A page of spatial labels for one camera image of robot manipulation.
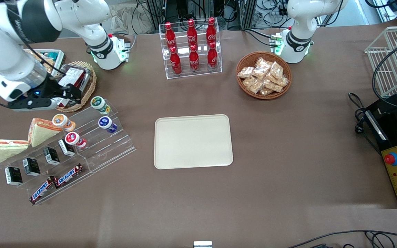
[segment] table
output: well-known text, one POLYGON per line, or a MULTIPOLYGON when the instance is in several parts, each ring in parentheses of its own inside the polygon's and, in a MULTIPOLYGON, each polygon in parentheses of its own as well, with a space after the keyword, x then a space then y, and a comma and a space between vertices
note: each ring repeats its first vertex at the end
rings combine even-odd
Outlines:
MULTIPOLYGON (((0 170, 0 247, 173 248, 212 240, 216 248, 284 248, 333 231, 397 232, 389 178, 355 134, 347 97, 355 92, 366 105, 376 99, 363 50, 392 24, 320 28, 309 55, 291 65, 291 88, 273 101, 248 96, 235 80, 241 57, 267 49, 246 33, 222 32, 223 73, 169 81, 158 35, 139 35, 130 63, 96 67, 95 91, 118 109, 137 151, 39 207, 30 206, 25 190, 6 185, 0 170), (154 167, 158 118, 220 113, 230 118, 232 165, 154 167)), ((82 39, 35 47, 95 65, 82 39)), ((56 113, 0 107, 0 138, 27 139, 31 118, 56 113)), ((313 245, 329 242, 367 241, 348 234, 313 245)))

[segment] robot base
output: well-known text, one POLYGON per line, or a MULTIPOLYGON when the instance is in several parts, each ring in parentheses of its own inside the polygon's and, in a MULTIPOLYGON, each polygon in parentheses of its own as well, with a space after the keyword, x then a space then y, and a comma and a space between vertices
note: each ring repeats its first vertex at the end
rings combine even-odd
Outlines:
POLYGON ((112 70, 117 68, 121 63, 128 62, 130 57, 130 42, 118 39, 117 37, 110 38, 113 41, 113 49, 104 59, 96 59, 93 55, 94 61, 104 70, 112 70))

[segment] clear acrylic stand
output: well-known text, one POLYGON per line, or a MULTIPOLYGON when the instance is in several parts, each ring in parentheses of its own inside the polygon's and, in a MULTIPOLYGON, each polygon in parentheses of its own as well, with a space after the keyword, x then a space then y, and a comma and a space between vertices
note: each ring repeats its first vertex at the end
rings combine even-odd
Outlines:
POLYGON ((180 77, 189 77, 196 75, 204 75, 211 73, 219 73, 223 71, 222 64, 222 46, 220 43, 220 31, 218 28, 217 20, 215 19, 215 29, 216 29, 216 51, 217 51, 217 70, 215 72, 208 71, 208 45, 206 44, 206 29, 208 28, 208 20, 207 19, 198 19, 195 21, 195 29, 197 30, 197 53, 198 59, 200 62, 199 70, 196 73, 192 73, 189 67, 189 46, 187 40, 187 30, 188 30, 188 22, 172 22, 171 27, 172 31, 175 33, 175 38, 177 41, 177 53, 180 57, 180 63, 182 66, 182 74, 176 76, 174 75, 174 71, 171 67, 170 62, 170 50, 166 44, 165 38, 165 25, 159 25, 159 34, 160 34, 160 43, 162 46, 162 56, 163 62, 165 64, 165 72, 167 79, 180 78, 180 77))
POLYGON ((135 151, 135 147, 129 135, 125 130, 123 130, 123 126, 117 118, 117 110, 107 99, 105 99, 105 101, 111 107, 111 111, 108 116, 112 119, 113 123, 117 125, 117 131, 114 133, 110 134, 99 127, 98 120, 103 115, 94 108, 89 107, 73 116, 69 116, 69 119, 76 123, 76 129, 74 132, 77 132, 82 138, 87 140, 87 146, 84 149, 77 149, 73 146, 76 151, 76 154, 73 157, 66 156, 62 153, 58 141, 65 137, 66 132, 60 132, 42 143, 40 146, 35 148, 29 147, 21 154, 0 163, 0 168, 3 170, 8 166, 21 169, 23 183, 17 187, 27 190, 28 197, 26 198, 26 201, 33 195, 33 193, 36 192, 36 190, 38 190, 49 176, 55 176, 57 179, 60 179, 60 177, 65 175, 79 163, 83 167, 83 170, 77 176, 74 176, 60 188, 56 189, 53 185, 52 188, 47 190, 47 192, 38 201, 36 201, 35 206, 42 204, 53 196, 56 196, 78 182, 81 182, 83 179, 92 176, 102 168, 105 168, 111 163, 135 151), (47 164, 42 151, 47 146, 57 151, 60 164, 47 164), (38 161, 41 174, 38 176, 29 176, 25 174, 22 160, 27 157, 34 158, 38 161))

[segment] red emergency stop button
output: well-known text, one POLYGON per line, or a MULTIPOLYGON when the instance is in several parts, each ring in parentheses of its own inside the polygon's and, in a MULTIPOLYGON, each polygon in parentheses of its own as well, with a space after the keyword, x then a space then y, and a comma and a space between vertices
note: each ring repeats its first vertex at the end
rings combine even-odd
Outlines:
POLYGON ((389 165, 396 166, 397 165, 397 154, 394 152, 390 152, 389 154, 385 155, 384 161, 389 165))

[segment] white robotic arm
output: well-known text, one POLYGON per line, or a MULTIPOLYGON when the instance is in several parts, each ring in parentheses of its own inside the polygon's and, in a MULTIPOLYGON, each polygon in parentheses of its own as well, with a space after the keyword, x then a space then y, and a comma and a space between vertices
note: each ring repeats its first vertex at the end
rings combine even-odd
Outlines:
POLYGON ((304 58, 316 31, 315 17, 342 10, 348 0, 289 0, 287 11, 294 19, 291 30, 284 30, 281 57, 288 63, 298 63, 304 58))
POLYGON ((62 28, 66 28, 84 39, 101 68, 114 69, 126 60, 123 39, 109 37, 99 25, 109 17, 109 8, 104 0, 4 1, 0 3, 0 96, 14 102, 37 87, 49 93, 31 94, 36 99, 33 105, 32 101, 23 100, 30 104, 16 108, 53 109, 56 103, 50 99, 51 94, 78 100, 77 92, 75 97, 68 94, 74 93, 74 89, 65 92, 59 89, 45 68, 24 52, 20 44, 55 41, 62 28))

